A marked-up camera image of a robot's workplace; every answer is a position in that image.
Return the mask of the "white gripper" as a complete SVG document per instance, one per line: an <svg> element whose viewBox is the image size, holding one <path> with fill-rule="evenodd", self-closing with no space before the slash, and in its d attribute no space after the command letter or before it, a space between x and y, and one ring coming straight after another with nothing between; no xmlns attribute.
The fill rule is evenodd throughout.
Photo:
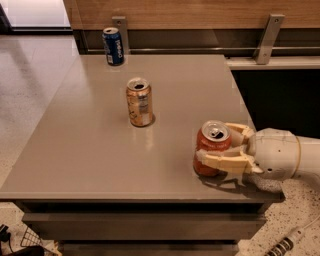
<svg viewBox="0 0 320 256"><path fill-rule="evenodd" d="M200 149L196 158L203 165L233 174L256 173L271 180L283 181L293 176L298 166L298 139L290 131L267 128L255 133L243 124L226 126L233 144L248 143L249 155L242 146L226 151Z"/></svg>

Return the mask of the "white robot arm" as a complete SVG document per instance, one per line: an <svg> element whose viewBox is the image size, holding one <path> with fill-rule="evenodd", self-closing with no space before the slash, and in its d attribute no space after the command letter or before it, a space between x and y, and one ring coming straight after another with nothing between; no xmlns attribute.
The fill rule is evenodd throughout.
<svg viewBox="0 0 320 256"><path fill-rule="evenodd" d="M209 141L231 139L229 149L198 149L204 166L235 174L256 174L263 179L302 179L319 183L320 140L290 131L266 128L255 132L246 125L208 121L200 129Z"/></svg>

